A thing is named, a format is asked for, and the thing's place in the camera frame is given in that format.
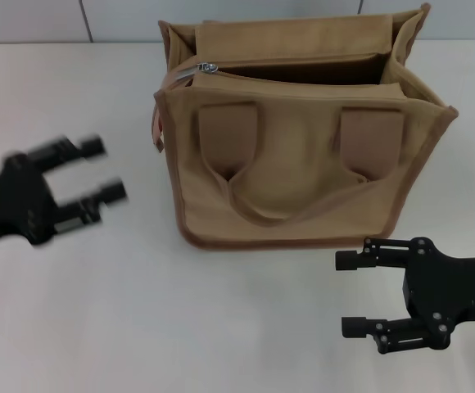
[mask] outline brown leather trim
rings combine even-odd
[[[431,10],[431,5],[428,2],[425,2],[424,4],[421,5],[420,7],[421,11],[423,11],[423,15],[421,19],[419,20],[418,24],[416,25],[416,29],[414,31],[414,34],[412,35],[412,38],[407,42],[407,47],[406,47],[406,52],[405,52],[405,59],[403,59],[403,65],[407,61],[410,55],[410,51],[412,51],[412,46],[414,45],[414,41],[416,40],[416,37],[418,37],[419,31],[423,27],[423,23],[425,23],[425,20],[427,19],[427,15]]]
[[[169,27],[170,23],[165,22],[164,20],[159,20],[157,22],[159,25],[159,29],[161,30],[161,36],[163,37],[163,44],[165,45],[165,59],[166,64],[169,64],[169,57],[170,57],[170,35],[169,35]]]
[[[375,237],[389,237],[391,236],[398,219],[400,217],[401,210],[405,205],[407,196],[409,195],[410,189],[412,188],[416,178],[419,176],[419,173],[422,171],[423,167],[427,163],[428,157],[432,154],[434,147],[440,141],[441,137],[445,131],[449,128],[450,123],[458,117],[458,111],[452,107],[448,106],[436,119],[430,133],[427,137],[427,141],[423,144],[422,149],[419,151],[418,155],[413,159],[412,164],[410,164],[409,170],[405,174],[404,180],[400,185],[396,199],[394,200],[394,205],[392,205],[391,215],[385,228],[382,232]]]
[[[174,195],[174,205],[178,228],[183,237],[195,247],[207,250],[253,250],[253,249],[273,249],[273,248],[323,248],[339,246],[361,246],[364,237],[339,237],[332,239],[301,239],[301,240],[260,240],[250,242],[233,241],[210,241],[197,237],[191,233],[185,225],[184,202],[181,194],[181,185],[179,183],[179,172],[177,167],[177,147],[175,140],[175,124],[167,110],[165,92],[160,90],[154,94],[156,104],[161,113],[161,121],[164,125],[165,138],[169,141],[166,150],[166,163],[169,168],[170,182],[172,184],[172,193]],[[452,106],[448,106],[434,122],[430,130],[427,141],[422,149],[412,161],[409,170],[405,174],[404,180],[400,185],[398,193],[391,208],[391,214],[381,233],[368,234],[367,237],[389,237],[396,227],[400,212],[403,209],[405,200],[409,195],[414,181],[418,177],[422,168],[432,154],[434,147],[440,140],[443,133],[447,130],[449,124],[458,117],[458,111]]]
[[[165,149],[165,144],[161,139],[161,120],[159,116],[159,112],[157,111],[157,106],[154,106],[154,112],[152,114],[152,141],[154,142],[154,146],[156,147],[157,151],[161,153],[163,149]]]

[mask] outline canvas tote bag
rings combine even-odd
[[[202,248],[387,237],[458,112],[405,60],[428,14],[160,22],[155,94],[180,232]]]

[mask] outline white table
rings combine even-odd
[[[460,110],[395,238],[475,256],[475,42],[418,42],[409,67]],[[381,356],[341,316],[405,318],[400,270],[334,270],[332,250],[204,252],[178,234],[150,134],[160,44],[0,45],[0,157],[61,134],[110,157],[50,178],[60,198],[119,175],[130,203],[35,250],[0,241],[0,392],[469,392],[475,323],[448,350]]]

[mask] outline tiled wall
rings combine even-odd
[[[0,0],[0,43],[158,41],[159,19],[250,20],[383,13],[422,0]],[[430,0],[421,38],[475,38],[475,0]]]

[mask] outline zipper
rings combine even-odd
[[[214,76],[199,74],[193,85],[197,88],[223,89],[240,93],[263,93],[283,97],[308,98],[353,98],[366,99],[376,97],[382,100],[401,100],[405,95],[399,84],[361,84],[361,85],[327,85],[298,84],[278,82],[268,79],[249,78],[241,75],[218,71]]]
[[[186,70],[181,70],[175,77],[175,80],[181,80],[189,78],[200,71],[205,74],[214,74],[218,71],[219,67],[214,63],[197,63],[194,67],[187,68]]]

